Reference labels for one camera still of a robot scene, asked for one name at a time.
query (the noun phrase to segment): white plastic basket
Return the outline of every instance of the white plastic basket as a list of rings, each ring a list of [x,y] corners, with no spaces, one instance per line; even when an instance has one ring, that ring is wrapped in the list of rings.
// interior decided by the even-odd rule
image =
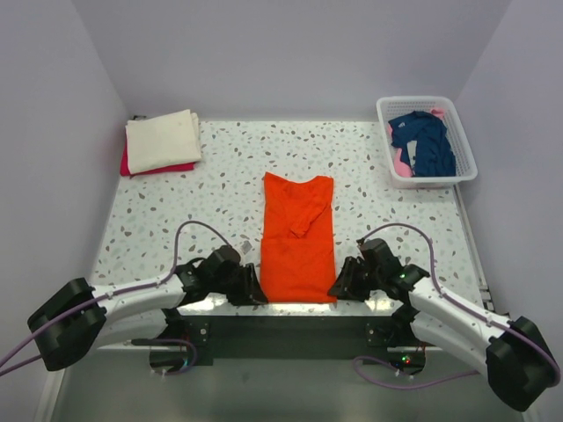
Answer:
[[[430,112],[440,107],[446,111],[443,123],[448,129],[446,136],[451,149],[456,155],[456,176],[447,178],[403,178],[397,174],[393,165],[396,149],[391,146],[391,137],[387,131],[387,122],[413,111]],[[377,101],[377,117],[381,125],[382,141],[391,171],[391,182],[399,189],[418,189],[421,187],[445,187],[458,182],[473,180],[477,177],[477,165],[472,149],[465,136],[464,128],[457,115],[454,104],[445,97],[383,97]]]

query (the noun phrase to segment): speckled tabletop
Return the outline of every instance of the speckled tabletop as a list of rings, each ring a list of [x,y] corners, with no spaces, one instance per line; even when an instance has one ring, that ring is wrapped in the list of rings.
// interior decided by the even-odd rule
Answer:
[[[122,178],[113,203],[92,284],[122,284],[164,273],[172,264],[173,234],[185,220],[207,222],[234,246],[248,240],[246,262],[257,265],[264,214],[266,171],[296,182],[334,178],[333,228],[336,272],[355,239],[386,222],[408,222],[428,233],[442,283],[481,303],[478,276],[452,189],[396,190],[374,122],[209,121],[201,123],[204,161],[194,171]],[[180,262],[208,256],[221,241],[187,226]],[[378,233],[405,262],[428,269],[428,247],[408,229]],[[233,307],[222,295],[183,307],[185,315],[387,316],[399,304],[382,292],[365,303],[269,304]]]

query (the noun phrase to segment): white folded towel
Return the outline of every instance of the white folded towel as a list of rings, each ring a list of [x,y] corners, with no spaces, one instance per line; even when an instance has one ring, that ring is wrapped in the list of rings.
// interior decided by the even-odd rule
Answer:
[[[148,120],[130,120],[127,132],[131,174],[201,160],[200,124],[189,110]]]

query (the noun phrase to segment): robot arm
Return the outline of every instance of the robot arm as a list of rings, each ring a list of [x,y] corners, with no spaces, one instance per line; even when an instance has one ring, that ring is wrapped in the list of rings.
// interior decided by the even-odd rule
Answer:
[[[494,393],[525,411],[560,372],[539,329],[521,316],[511,321],[437,285],[418,266],[402,266],[382,239],[359,241],[361,258],[348,257],[329,294],[365,300],[381,289],[403,305],[393,318],[421,341],[458,357],[487,379]]]
[[[35,338],[41,358],[47,370],[57,371],[95,348],[159,337],[175,322],[168,309],[202,301],[211,292],[225,294],[237,306],[267,302],[253,265],[240,265],[238,252],[225,245],[205,259],[148,280],[120,286],[69,281],[33,313],[27,325],[32,332],[41,330]],[[76,307],[82,309],[69,312]]]
[[[393,318],[419,340],[479,371],[513,409],[525,411],[559,381],[559,368],[530,320],[511,321],[438,286],[418,266],[402,266],[381,239],[361,241],[360,252],[361,258],[346,258],[329,295],[363,301],[371,290],[381,289],[401,301]],[[176,333],[170,309],[211,292],[225,294],[237,306],[267,303],[253,265],[241,266],[238,253],[225,245],[150,280],[118,287],[70,281],[29,318],[28,326],[40,331],[35,341],[41,358],[47,370],[55,371],[101,346]]]

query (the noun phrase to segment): orange t-shirt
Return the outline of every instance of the orange t-shirt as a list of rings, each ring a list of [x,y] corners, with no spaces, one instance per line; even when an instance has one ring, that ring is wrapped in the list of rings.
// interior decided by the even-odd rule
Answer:
[[[304,183],[266,173],[260,285],[270,302],[335,302],[333,179]]]

